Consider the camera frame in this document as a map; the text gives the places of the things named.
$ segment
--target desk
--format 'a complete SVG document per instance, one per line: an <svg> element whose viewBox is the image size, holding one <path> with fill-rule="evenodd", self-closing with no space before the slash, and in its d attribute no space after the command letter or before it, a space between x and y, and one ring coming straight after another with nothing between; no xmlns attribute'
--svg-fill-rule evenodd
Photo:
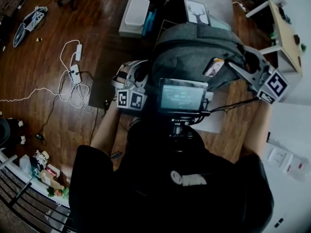
<svg viewBox="0 0 311 233"><path fill-rule="evenodd" d="M266 49L262 49L260 52L262 54L268 54L275 51L282 51L288 60L291 62L293 68L296 72L298 72L301 76L303 75L302 67L301 67L301 51L299 47L296 45L294 40L295 32L290 24L283 20L278 7L272 2L272 0L268 0L264 2L262 5L252 10L251 12L246 14L246 17L249 18L258 11L263 8L269 6L275 26L276 33L279 39L279 44L276 46L272 46Z"/></svg>

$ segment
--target black cable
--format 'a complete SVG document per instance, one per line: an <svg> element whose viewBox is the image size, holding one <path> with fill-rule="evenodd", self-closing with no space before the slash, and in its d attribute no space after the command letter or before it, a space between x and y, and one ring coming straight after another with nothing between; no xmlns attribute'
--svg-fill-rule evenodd
<svg viewBox="0 0 311 233"><path fill-rule="evenodd" d="M91 77L91 79L94 79L93 74L91 72L88 72L88 71L76 72L76 75L79 73L86 73Z"/></svg>
<svg viewBox="0 0 311 233"><path fill-rule="evenodd" d="M122 128L124 128L124 130L126 131L126 132L128 132L128 130L119 122L119 124L122 126Z"/></svg>
<svg viewBox="0 0 311 233"><path fill-rule="evenodd" d="M207 99L205 99L205 102L206 102L206 106L205 106L205 108L204 108L204 111L207 111L207 107L208 107L208 100L207 100ZM202 122L204 118L205 118L205 116L201 116L201 117L199 117L199 118L198 118L195 122L191 122L191 123L189 123L189 125L198 124L198 123Z"/></svg>
<svg viewBox="0 0 311 233"><path fill-rule="evenodd" d="M96 122L97 122L97 117L98 117L98 111L99 111L99 109L97 108L97 112L96 112L96 116L95 116L94 127L93 127L93 129L92 129L91 137L89 138L89 145L90 145L90 146L91 146L91 141L92 141L92 138L93 138L94 130L95 130L95 128L96 128Z"/></svg>
<svg viewBox="0 0 311 233"><path fill-rule="evenodd" d="M53 110L54 110L54 106L55 106L56 100L58 99L58 95L61 94L61 92L62 92L62 89L63 89L63 86L64 86L64 83L65 83L65 80L66 80L67 75L69 75L69 73L67 73L67 74L64 75L64 79L63 79L63 82L62 82L62 86L60 87L60 90L59 90L57 96L55 96L55 98L54 98L54 100L53 100L53 106L52 106L52 109L51 109L51 111L50 111L50 113L49 113L48 119L45 121L45 123L42 125L41 129L38 131L38 134L39 134L39 135L42 134L44 127L48 124L48 122L49 122L49 120L50 120L50 117L51 117L51 115L52 115L52 113L53 113Z"/></svg>
<svg viewBox="0 0 311 233"><path fill-rule="evenodd" d="M216 112L216 111L224 111L224 112L228 113L232 109L238 108L238 107L240 107L242 105L245 105L245 104L257 101L257 100L259 100L259 98L252 98L252 99L245 100L245 101L238 102L238 103L234 103L234 104L231 104L231 105L221 106L221 107L218 107L216 109L211 110L210 112L213 113L213 112Z"/></svg>

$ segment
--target black bag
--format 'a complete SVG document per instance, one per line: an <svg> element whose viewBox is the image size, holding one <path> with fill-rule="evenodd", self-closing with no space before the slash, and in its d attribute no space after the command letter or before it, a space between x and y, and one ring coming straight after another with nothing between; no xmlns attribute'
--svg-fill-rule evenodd
<svg viewBox="0 0 311 233"><path fill-rule="evenodd" d="M154 84L160 78L207 82L208 90L239 79L228 65L214 77L204 76L214 58L230 60L246 68L244 46L231 31L192 23L167 29L155 48L151 77Z"/></svg>

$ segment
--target shoe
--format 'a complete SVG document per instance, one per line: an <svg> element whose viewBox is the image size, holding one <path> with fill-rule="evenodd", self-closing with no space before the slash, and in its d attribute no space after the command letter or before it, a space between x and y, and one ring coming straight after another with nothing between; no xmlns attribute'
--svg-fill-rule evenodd
<svg viewBox="0 0 311 233"><path fill-rule="evenodd" d="M20 138L21 138L21 142L20 142L20 143L21 143L22 145L24 145L25 142L26 142L26 137L23 135L23 136L21 136Z"/></svg>

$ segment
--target display screen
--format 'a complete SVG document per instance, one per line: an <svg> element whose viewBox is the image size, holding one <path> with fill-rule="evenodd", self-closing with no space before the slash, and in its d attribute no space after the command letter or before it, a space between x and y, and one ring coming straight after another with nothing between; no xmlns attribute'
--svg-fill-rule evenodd
<svg viewBox="0 0 311 233"><path fill-rule="evenodd" d="M204 90L202 87L163 85L161 108L198 111Z"/></svg>

